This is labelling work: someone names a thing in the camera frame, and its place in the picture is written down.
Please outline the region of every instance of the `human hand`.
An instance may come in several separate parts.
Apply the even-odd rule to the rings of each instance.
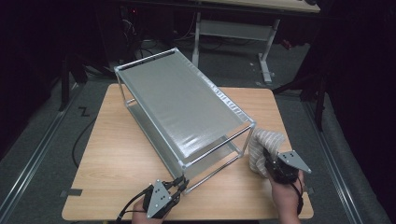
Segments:
[[[132,214],[132,224],[161,224],[165,220],[165,216],[163,218],[158,219],[158,218],[147,218],[147,213],[144,212],[143,209],[143,201],[144,198],[141,198],[139,201],[137,201],[134,204],[134,213]]]
[[[298,176],[301,184],[299,180],[296,180],[293,185],[300,191],[300,194],[302,194],[304,174],[301,170],[299,171]],[[279,214],[279,222],[281,224],[301,223],[297,214],[299,196],[297,195],[296,190],[291,185],[276,183],[270,175],[268,175],[268,179],[272,186],[273,201]]]

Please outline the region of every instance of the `cable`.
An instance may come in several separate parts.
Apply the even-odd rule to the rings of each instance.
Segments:
[[[128,211],[125,211],[125,213],[131,213],[131,212],[146,213],[146,211],[137,211],[137,210],[128,210]]]
[[[235,39],[243,41],[243,43],[237,43],[238,41],[235,41]],[[235,46],[246,46],[246,45],[252,45],[258,42],[258,40],[252,40],[252,39],[243,39],[243,38],[226,38],[223,37],[222,41],[228,45],[235,45]]]
[[[123,31],[123,33],[125,35],[126,44],[128,47],[129,46],[129,31],[131,30],[131,27],[132,27],[132,30],[134,33],[134,26],[132,25],[132,23],[130,21],[122,20],[122,22],[125,22],[128,25],[128,27],[124,27],[124,31]]]
[[[190,33],[190,31],[191,31],[191,29],[192,29],[192,26],[194,25],[194,22],[195,22],[195,15],[196,15],[196,12],[194,12],[194,13],[192,14],[192,20],[191,20],[190,28],[189,28],[189,30],[186,32],[186,34],[184,34],[181,38],[175,39],[175,41],[183,40],[183,39],[191,38],[191,37],[195,36],[195,35],[187,36],[187,35]]]
[[[193,41],[193,40],[190,41],[190,42],[187,43],[187,44],[181,44],[180,42],[183,42],[183,41],[185,41],[185,40],[190,40],[190,39],[192,39],[192,38],[194,38],[194,35],[185,37],[185,38],[183,38],[183,39],[179,38],[178,40],[176,40],[176,41],[174,42],[174,43],[175,43],[175,46],[189,47],[189,46],[191,46],[191,45],[194,44],[194,41]]]
[[[303,184],[301,183],[301,180],[299,177],[297,177],[298,181],[300,182],[300,188],[301,188],[301,192],[297,189],[297,187],[294,186],[293,183],[290,182],[291,186],[294,188],[294,190],[296,191],[297,197],[298,197],[298,204],[297,204],[297,215],[300,215],[301,210],[303,209],[304,206],[304,200],[303,200]]]
[[[218,37],[212,37],[212,38],[209,37],[209,38],[207,38],[207,40],[218,40]],[[202,49],[209,49],[209,50],[218,49],[218,48],[220,48],[222,45],[223,45],[223,42],[222,42],[222,41],[219,41],[219,44],[218,44],[217,46],[215,46],[214,48],[206,48],[206,47],[204,47],[201,43],[199,44],[200,48],[202,48]]]
[[[94,118],[94,119],[87,125],[87,127],[84,128],[84,130],[82,130],[82,132],[79,134],[79,136],[78,136],[78,138],[77,138],[75,144],[73,145],[72,159],[73,159],[73,163],[76,165],[77,168],[78,168],[78,163],[77,163],[77,161],[76,161],[76,155],[75,155],[77,143],[78,143],[79,139],[81,138],[81,136],[87,131],[87,129],[96,121],[96,119],[97,119],[97,117]]]
[[[125,215],[125,213],[127,213],[126,209],[131,205],[131,203],[133,203],[134,201],[136,201],[136,199],[140,198],[141,196],[145,195],[147,192],[149,192],[150,190],[152,190],[154,187],[152,185],[148,186],[146,189],[144,189],[142,192],[138,193],[136,196],[134,196],[131,201],[129,201],[125,207],[120,211],[119,215],[117,216],[116,219],[116,224],[120,224],[122,217]]]
[[[139,50],[144,50],[144,51],[150,53],[151,55],[154,55],[154,54],[153,54],[150,50],[148,50],[148,49],[139,49]]]

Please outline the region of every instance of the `gray carpet floor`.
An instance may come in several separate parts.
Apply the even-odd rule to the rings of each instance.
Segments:
[[[265,85],[255,52],[260,52],[260,47],[257,46],[260,43],[255,42],[244,47],[221,46],[216,50],[210,49],[213,48],[210,45],[213,43],[203,46],[201,50],[199,68],[215,84],[267,89],[291,81],[309,49],[309,46],[300,46],[286,50],[274,45],[268,58],[270,70],[275,73],[274,83]],[[188,58],[191,57],[191,46],[178,47]],[[164,46],[155,45],[150,51],[156,53],[165,49]],[[89,81],[80,86],[80,92],[76,93],[58,130],[49,141],[44,159],[28,180],[27,188],[21,190],[21,197],[10,208],[9,216],[1,215],[4,223],[72,223],[62,219],[66,200],[63,191],[70,188],[77,171],[72,160],[72,150],[78,136],[98,114],[107,86],[114,82],[113,79],[90,76]],[[58,83],[52,90],[51,98],[31,117],[20,138],[1,160],[0,202],[7,200],[48,127],[59,115],[60,99],[61,85]],[[298,151],[313,170],[311,175],[306,176],[305,184],[309,187],[309,197],[315,214],[312,218],[303,220],[303,223],[390,223],[350,152],[329,99],[326,98],[325,102],[322,133],[318,132],[312,122],[311,108],[315,102],[301,102],[297,91],[286,91],[277,95],[276,102],[293,149]],[[91,129],[92,126],[76,143],[77,162],[82,157]],[[347,195],[337,188],[339,179],[334,178],[334,167],[329,165],[329,154],[323,149],[325,147],[330,149],[330,157],[336,161],[335,172],[343,177],[346,186],[343,192]],[[349,215],[348,204],[345,204],[343,197],[352,199],[358,219]],[[277,220],[260,220],[260,223],[277,223]]]

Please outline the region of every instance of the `desk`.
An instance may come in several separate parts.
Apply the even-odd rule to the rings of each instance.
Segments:
[[[320,8],[308,5],[304,0],[113,0],[130,3],[135,7],[171,7],[174,9],[189,9],[192,11],[217,11],[230,13],[255,13],[278,16],[303,16],[304,14],[320,12]]]
[[[240,7],[264,7],[278,10],[294,10],[301,12],[319,13],[320,8],[317,5],[310,6],[305,1],[295,0],[203,0],[202,2],[229,4]],[[198,67],[199,63],[199,37],[200,35],[217,35],[232,38],[243,38],[265,41],[266,46],[262,53],[259,54],[259,62],[262,69],[264,83],[271,84],[271,72],[268,69],[267,56],[274,41],[277,27],[280,19],[276,19],[272,26],[252,25],[244,23],[201,20],[201,13],[196,16],[195,24],[195,41],[192,53],[192,63]]]
[[[221,89],[257,121],[257,127],[285,134],[280,151],[291,150],[270,90]],[[72,189],[82,189],[82,193],[68,196],[63,218],[114,220],[131,198],[158,178],[172,180],[125,108],[118,84],[110,85],[73,182]],[[276,216],[271,185],[250,171],[246,155],[183,195],[167,220],[258,220]],[[312,216],[312,205],[305,194],[300,218]]]

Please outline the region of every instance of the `dark background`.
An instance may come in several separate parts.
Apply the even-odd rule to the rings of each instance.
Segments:
[[[282,21],[276,43],[287,39],[293,45],[312,44],[296,79],[311,74],[325,77],[326,91],[345,138],[378,200],[396,222],[391,210],[396,207],[396,194],[391,187],[396,183],[392,165],[396,159],[392,142],[396,124],[394,1],[320,1],[319,4],[324,14],[342,20],[324,25],[317,21]],[[13,1],[10,5],[3,1],[0,10],[0,155],[3,158],[29,118],[50,97],[66,54],[78,53],[108,66],[110,52],[95,14],[98,8],[93,4]],[[152,12],[145,9],[139,13],[145,17]],[[188,13],[158,9],[157,13],[162,13],[166,20],[146,20],[144,27],[162,29],[141,32],[170,41],[173,29],[185,29],[181,19],[189,17]],[[316,85],[309,81],[296,88],[317,88]]]

